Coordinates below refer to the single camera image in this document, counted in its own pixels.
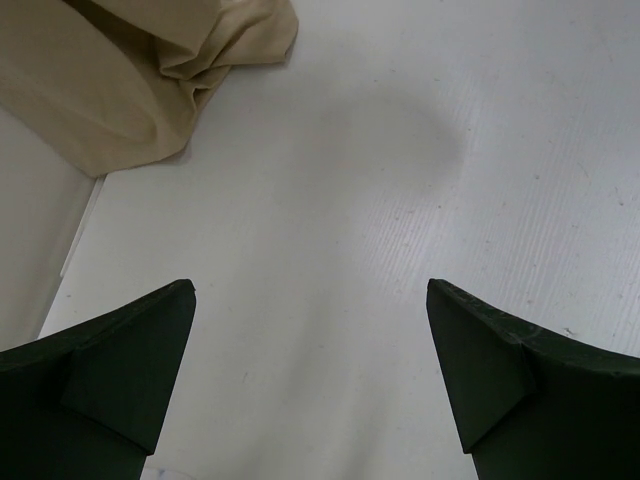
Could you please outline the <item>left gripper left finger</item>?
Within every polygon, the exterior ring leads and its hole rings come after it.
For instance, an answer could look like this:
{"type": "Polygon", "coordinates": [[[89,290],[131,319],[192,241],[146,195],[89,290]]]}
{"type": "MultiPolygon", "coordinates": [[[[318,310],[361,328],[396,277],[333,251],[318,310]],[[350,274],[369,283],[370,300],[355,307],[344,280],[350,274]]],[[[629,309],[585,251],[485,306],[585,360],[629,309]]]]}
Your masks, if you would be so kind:
{"type": "Polygon", "coordinates": [[[4,479],[139,479],[196,309],[191,280],[1,354],[4,479]]]}

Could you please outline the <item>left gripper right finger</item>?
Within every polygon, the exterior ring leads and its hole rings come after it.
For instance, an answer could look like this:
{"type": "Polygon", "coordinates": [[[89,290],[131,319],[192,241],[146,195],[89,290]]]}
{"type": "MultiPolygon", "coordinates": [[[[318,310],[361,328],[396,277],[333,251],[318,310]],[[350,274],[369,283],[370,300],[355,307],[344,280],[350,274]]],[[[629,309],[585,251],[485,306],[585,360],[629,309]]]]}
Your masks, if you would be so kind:
{"type": "Polygon", "coordinates": [[[481,479],[636,479],[639,360],[503,312],[442,279],[426,310],[481,479]]]}

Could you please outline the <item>beige t shirt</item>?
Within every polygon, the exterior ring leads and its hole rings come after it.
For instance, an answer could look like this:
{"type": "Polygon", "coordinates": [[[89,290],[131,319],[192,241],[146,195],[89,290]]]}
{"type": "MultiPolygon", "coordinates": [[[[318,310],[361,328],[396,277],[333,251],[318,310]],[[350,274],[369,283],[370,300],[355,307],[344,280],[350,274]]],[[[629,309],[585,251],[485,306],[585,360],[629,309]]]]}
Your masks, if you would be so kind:
{"type": "Polygon", "coordinates": [[[229,71],[278,64],[288,1],[5,1],[1,103],[91,177],[177,154],[229,71]]]}

